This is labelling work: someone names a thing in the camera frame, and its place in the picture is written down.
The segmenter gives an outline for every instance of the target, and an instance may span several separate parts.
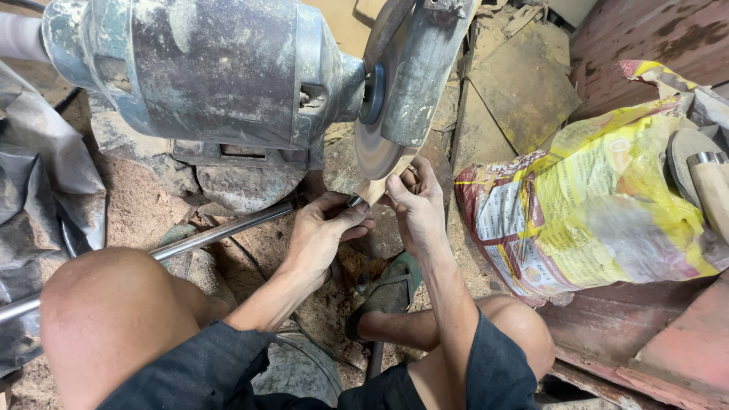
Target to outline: dirt floor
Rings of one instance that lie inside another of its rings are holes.
[[[168,195],[151,171],[98,153],[83,93],[69,104],[63,116],[85,136],[108,190],[107,246],[153,250],[172,225],[190,218],[194,209],[183,200]],[[303,198],[297,198],[296,202],[297,207],[305,203]],[[234,235],[267,275],[271,275],[285,258],[294,217],[294,214],[288,214]],[[218,223],[225,220],[217,218]],[[200,229],[207,226],[197,215],[192,216],[190,223]],[[255,268],[227,239],[212,245],[210,251],[216,257],[219,269],[237,302],[244,301],[263,283]],[[370,259],[347,244],[340,247],[338,257],[347,283],[361,283],[360,290],[381,275],[388,265],[387,260]],[[487,276],[466,274],[466,277],[474,296],[483,297],[492,291]],[[300,324],[311,336],[352,364],[347,366],[337,363],[345,389],[361,385],[365,378],[370,353],[368,346],[350,342],[344,337],[346,318],[363,300],[358,290],[351,288],[347,293],[342,293],[333,281],[329,281],[296,311]],[[412,310],[429,307],[429,297],[421,286],[416,292]],[[422,354],[413,349],[386,344],[383,370],[402,361],[418,360]],[[11,409],[62,409],[44,355],[23,366],[12,378],[15,381],[9,390]]]

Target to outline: wooden knife handle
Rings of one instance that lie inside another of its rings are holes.
[[[697,163],[689,171],[709,224],[729,244],[729,185],[719,164]]]

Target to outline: plastic sack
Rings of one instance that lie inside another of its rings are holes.
[[[693,95],[573,123],[549,152],[470,166],[456,198],[483,257],[532,306],[624,281],[686,280],[729,267],[729,248],[663,175]]]

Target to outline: sandal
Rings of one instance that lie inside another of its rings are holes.
[[[351,341],[365,341],[357,334],[359,318],[368,312],[405,313],[413,305],[415,291],[423,280],[418,262],[403,252],[390,263],[370,296],[347,319],[344,333]]]

